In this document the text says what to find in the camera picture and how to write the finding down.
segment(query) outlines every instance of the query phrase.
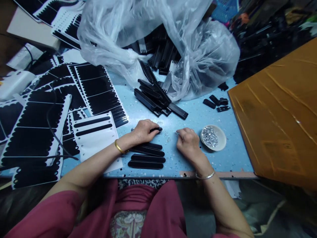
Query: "workbench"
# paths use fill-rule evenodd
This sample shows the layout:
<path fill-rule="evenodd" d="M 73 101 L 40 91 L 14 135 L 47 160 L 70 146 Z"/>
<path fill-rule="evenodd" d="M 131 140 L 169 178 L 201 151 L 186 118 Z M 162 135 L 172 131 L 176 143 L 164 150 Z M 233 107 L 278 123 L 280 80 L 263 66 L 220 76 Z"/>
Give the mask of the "workbench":
<path fill-rule="evenodd" d="M 211 151 L 201 142 L 200 146 L 218 176 L 221 178 L 256 178 L 233 109 L 217 112 L 216 109 L 211 109 L 202 103 L 203 100 L 208 98 L 211 94 L 214 94 L 217 98 L 224 97 L 229 99 L 227 91 L 224 92 L 216 88 L 212 93 L 198 99 L 179 102 L 177 105 L 188 112 L 186 120 L 182 120 L 174 113 L 168 117 L 161 115 L 158 118 L 135 98 L 133 89 L 124 78 L 111 71 L 109 71 L 109 74 L 129 116 L 129 123 L 117 129 L 119 137 L 131 132 L 131 128 L 135 127 L 139 120 L 150 119 L 156 122 L 163 128 L 163 131 L 156 135 L 152 142 L 163 146 L 166 162 L 164 163 L 164 168 L 161 170 L 130 168 L 127 164 L 130 161 L 131 155 L 134 153 L 129 152 L 122 156 L 123 167 L 104 174 L 105 177 L 156 179 L 191 178 L 194 176 L 194 168 L 176 148 L 178 139 L 176 130 L 189 127 L 199 135 L 206 125 L 216 125 L 224 131 L 227 137 L 225 148 L 221 151 Z M 156 72 L 154 72 L 154 74 L 159 81 L 165 80 L 165 76 L 159 75 Z M 227 85 L 229 88 L 234 87 L 234 80 L 232 78 L 229 79 Z M 74 159 L 65 159 L 62 176 L 79 163 L 80 161 Z M 10 175 L 12 176 L 10 170 L 1 173 L 1 176 L 4 177 L 9 177 Z"/>

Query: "person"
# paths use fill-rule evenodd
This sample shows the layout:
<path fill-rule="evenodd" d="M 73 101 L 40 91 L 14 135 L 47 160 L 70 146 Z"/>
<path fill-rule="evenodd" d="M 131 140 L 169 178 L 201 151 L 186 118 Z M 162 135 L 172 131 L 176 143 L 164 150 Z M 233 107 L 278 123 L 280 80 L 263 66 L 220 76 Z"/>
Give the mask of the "person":
<path fill-rule="evenodd" d="M 149 119 L 141 120 L 131 133 L 76 166 L 5 237 L 186 237 L 184 211 L 173 180 L 159 190 L 142 184 L 118 190 L 118 180 L 108 179 L 103 203 L 74 227 L 87 192 L 98 177 L 121 153 L 152 141 L 158 130 L 150 130 L 157 127 Z M 214 237 L 254 237 L 242 212 L 201 151 L 197 134 L 189 128 L 177 133 L 177 148 L 202 178 L 215 214 L 217 234 Z"/>

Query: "bracelet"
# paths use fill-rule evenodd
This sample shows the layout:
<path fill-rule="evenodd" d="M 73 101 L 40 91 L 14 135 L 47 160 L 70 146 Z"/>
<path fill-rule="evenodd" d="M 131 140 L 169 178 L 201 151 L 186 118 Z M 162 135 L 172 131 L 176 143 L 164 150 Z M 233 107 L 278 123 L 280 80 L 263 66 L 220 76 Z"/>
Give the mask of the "bracelet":
<path fill-rule="evenodd" d="M 118 151 L 120 151 L 121 154 L 126 154 L 126 153 L 128 153 L 128 152 L 129 152 L 128 150 L 127 150 L 126 152 L 124 152 L 124 151 L 118 146 L 117 140 L 118 140 L 118 139 L 115 140 L 115 146 L 117 147 Z"/>
<path fill-rule="evenodd" d="M 196 178 L 201 179 L 201 180 L 206 180 L 206 179 L 210 179 L 211 177 L 213 177 L 215 175 L 215 170 L 212 172 L 211 175 L 208 175 L 207 177 L 201 178 L 198 176 L 197 171 L 196 171 Z"/>

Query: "black cable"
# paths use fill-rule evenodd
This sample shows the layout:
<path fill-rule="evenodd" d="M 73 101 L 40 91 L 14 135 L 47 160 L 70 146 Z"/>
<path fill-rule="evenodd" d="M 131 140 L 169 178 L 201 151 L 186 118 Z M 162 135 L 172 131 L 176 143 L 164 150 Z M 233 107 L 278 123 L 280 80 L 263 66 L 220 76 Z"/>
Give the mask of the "black cable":
<path fill-rule="evenodd" d="M 49 120 L 49 114 L 50 114 L 50 111 L 52 110 L 52 108 L 56 105 L 56 102 L 57 102 L 57 95 L 56 95 L 56 92 L 55 92 L 55 89 L 54 87 L 52 86 L 53 83 L 56 81 L 57 79 L 55 79 L 53 82 L 50 83 L 50 87 L 52 88 L 52 91 L 54 93 L 54 103 L 53 105 L 49 108 L 49 110 L 47 111 L 46 113 L 46 120 L 47 120 L 47 124 L 49 125 L 49 128 L 50 128 L 50 131 L 51 133 L 53 134 L 54 138 L 57 140 L 57 142 L 59 143 L 60 147 L 66 152 L 66 154 L 68 154 L 69 156 L 70 153 L 64 148 L 63 144 L 60 142 L 60 140 L 57 138 L 57 136 L 55 135 L 53 129 L 52 129 L 52 126 L 50 124 L 50 120 Z"/>
<path fill-rule="evenodd" d="M 53 159 L 53 158 L 72 158 L 74 160 L 79 160 L 78 158 L 76 158 L 75 156 L 69 156 L 69 155 L 52 155 L 52 156 L 48 156 L 48 157 L 35 157 L 32 159 L 32 162 L 34 161 L 41 161 L 41 160 L 47 160 L 47 159 Z M 0 168 L 0 171 L 4 171 L 4 170 L 7 170 L 7 169 L 11 169 L 11 168 L 15 168 L 15 167 L 22 167 L 22 166 L 27 166 L 27 164 L 25 165 L 21 165 L 21 166 L 17 166 L 17 165 L 14 165 L 14 166 L 8 166 L 8 167 L 1 167 Z"/>
<path fill-rule="evenodd" d="M 22 44 L 22 43 L 20 42 L 20 39 L 19 39 L 19 38 L 16 38 L 16 37 L 10 36 L 10 35 L 6 35 L 6 34 L 3 34 L 3 33 L 0 33 L 0 35 L 6 36 L 6 37 L 11 38 L 11 39 L 15 39 L 20 45 L 22 45 L 23 47 L 25 47 L 25 49 L 29 52 L 30 57 L 31 57 L 31 62 L 30 62 L 30 63 L 32 63 L 31 66 L 33 65 L 33 61 L 36 61 L 36 59 L 33 59 L 33 55 L 31 54 L 30 50 L 25 46 L 25 44 Z M 0 77 L 1 77 L 1 78 L 10 77 L 10 75 L 0 76 Z"/>

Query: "silver bracelet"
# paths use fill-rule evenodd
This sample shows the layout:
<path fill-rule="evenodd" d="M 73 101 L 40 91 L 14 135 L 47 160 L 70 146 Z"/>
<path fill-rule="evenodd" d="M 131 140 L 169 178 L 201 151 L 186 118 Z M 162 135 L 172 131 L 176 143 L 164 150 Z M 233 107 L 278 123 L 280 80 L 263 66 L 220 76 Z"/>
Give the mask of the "silver bracelet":
<path fill-rule="evenodd" d="M 211 177 L 213 177 L 215 175 L 215 170 L 212 172 L 211 175 L 208 175 L 207 177 L 201 178 L 198 176 L 197 171 L 196 171 L 196 178 L 201 179 L 201 180 L 206 180 L 206 179 L 210 179 Z"/>

